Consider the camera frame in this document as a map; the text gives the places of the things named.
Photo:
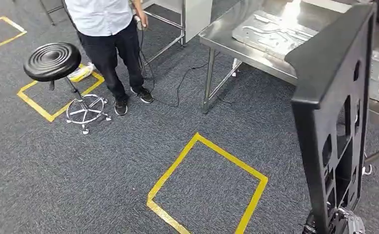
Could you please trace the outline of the person's left hand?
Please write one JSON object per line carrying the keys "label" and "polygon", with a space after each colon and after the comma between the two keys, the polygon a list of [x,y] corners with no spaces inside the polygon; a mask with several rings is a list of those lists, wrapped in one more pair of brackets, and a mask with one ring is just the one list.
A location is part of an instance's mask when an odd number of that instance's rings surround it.
{"label": "person's left hand", "polygon": [[148,18],[147,15],[144,12],[135,11],[135,14],[133,16],[137,29],[140,31],[144,31],[148,27]]}

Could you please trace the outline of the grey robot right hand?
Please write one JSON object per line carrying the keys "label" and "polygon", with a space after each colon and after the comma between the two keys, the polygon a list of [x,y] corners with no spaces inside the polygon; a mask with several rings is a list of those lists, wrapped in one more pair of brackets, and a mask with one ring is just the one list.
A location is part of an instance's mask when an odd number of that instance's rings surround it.
{"label": "grey robot right hand", "polygon": [[311,211],[306,218],[305,223],[303,224],[302,234],[317,234],[316,226],[315,226],[315,217],[313,212]]}

